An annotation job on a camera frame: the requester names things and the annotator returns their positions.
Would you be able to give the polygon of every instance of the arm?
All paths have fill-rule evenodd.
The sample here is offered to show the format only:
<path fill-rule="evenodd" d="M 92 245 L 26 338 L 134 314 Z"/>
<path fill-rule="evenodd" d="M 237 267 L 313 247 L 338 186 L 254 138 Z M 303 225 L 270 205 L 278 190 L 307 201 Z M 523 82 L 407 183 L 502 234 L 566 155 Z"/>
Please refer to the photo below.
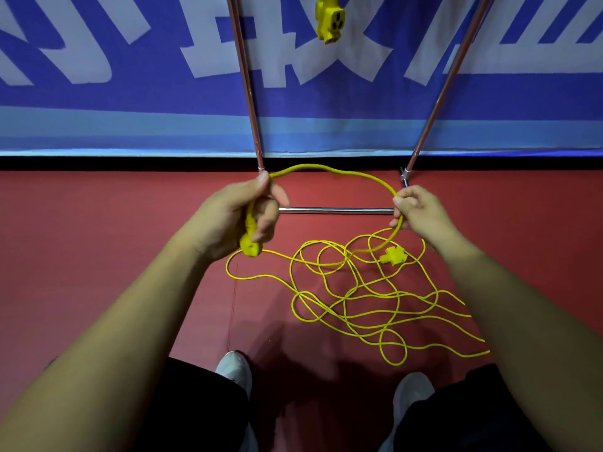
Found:
<path fill-rule="evenodd" d="M 23 393 L 0 450 L 118 451 L 133 441 L 207 266 L 237 248 L 255 198 L 257 241 L 278 217 L 267 174 L 212 195 L 114 304 Z"/>
<path fill-rule="evenodd" d="M 556 451 L 603 450 L 603 339 L 461 235 L 438 198 L 394 203 L 446 262 L 509 390 Z"/>

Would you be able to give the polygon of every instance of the yellow plug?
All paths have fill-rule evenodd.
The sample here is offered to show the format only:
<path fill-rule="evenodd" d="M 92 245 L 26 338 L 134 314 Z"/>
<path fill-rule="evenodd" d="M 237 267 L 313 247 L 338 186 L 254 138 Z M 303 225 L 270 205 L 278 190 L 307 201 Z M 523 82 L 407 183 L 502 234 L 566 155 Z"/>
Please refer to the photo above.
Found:
<path fill-rule="evenodd" d="M 396 266 L 401 263 L 404 263 L 407 258 L 408 258 L 408 254 L 406 253 L 404 248 L 400 247 L 400 246 L 395 246 L 395 247 L 388 247 L 385 250 L 385 255 L 382 255 L 379 258 L 379 262 L 380 263 L 391 263 L 392 266 Z"/>
<path fill-rule="evenodd" d="M 328 45 L 341 38 L 341 29 L 345 24 L 345 9 L 339 6 L 339 0 L 318 0 L 314 16 L 318 21 L 316 34 L 319 40 Z"/>
<path fill-rule="evenodd" d="M 241 252 L 247 257 L 257 257 L 262 253 L 262 243 L 254 243 L 252 241 L 252 235 L 258 230 L 258 223 L 253 217 L 253 206 L 255 203 L 255 200 L 253 200 L 249 206 L 247 206 L 247 212 L 245 213 L 246 233 L 239 239 Z"/>

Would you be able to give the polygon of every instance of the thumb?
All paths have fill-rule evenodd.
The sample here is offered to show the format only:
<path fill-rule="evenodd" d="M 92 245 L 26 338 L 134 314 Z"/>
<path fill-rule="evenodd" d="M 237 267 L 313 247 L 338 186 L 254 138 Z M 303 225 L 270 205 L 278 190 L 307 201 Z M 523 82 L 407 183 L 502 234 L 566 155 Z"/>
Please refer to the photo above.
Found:
<path fill-rule="evenodd" d="M 257 197 L 262 196 L 269 187 L 269 176 L 266 171 L 262 171 L 257 178 L 233 184 L 225 193 L 225 201 L 233 208 L 240 208 Z"/>
<path fill-rule="evenodd" d="M 410 213 L 418 207 L 418 200 L 415 197 L 402 198 L 395 196 L 394 204 L 407 218 L 410 217 Z"/>

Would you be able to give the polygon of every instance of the forearm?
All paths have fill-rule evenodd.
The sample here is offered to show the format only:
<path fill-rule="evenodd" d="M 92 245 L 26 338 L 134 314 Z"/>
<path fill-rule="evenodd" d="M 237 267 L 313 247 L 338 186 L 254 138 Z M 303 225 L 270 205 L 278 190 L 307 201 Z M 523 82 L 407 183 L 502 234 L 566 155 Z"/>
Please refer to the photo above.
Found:
<path fill-rule="evenodd" d="M 0 449 L 123 449 L 206 268 L 176 235 L 22 395 L 0 425 Z"/>
<path fill-rule="evenodd" d="M 534 426 L 556 450 L 601 450 L 602 339 L 462 236 L 438 251 Z"/>

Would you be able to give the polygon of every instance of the horizontal metal bar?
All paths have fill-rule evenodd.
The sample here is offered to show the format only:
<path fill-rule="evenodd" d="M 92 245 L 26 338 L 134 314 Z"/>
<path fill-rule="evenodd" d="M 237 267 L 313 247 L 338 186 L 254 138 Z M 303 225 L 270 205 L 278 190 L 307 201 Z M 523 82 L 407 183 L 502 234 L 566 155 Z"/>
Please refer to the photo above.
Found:
<path fill-rule="evenodd" d="M 393 208 L 279 208 L 283 214 L 378 214 L 392 215 Z"/>

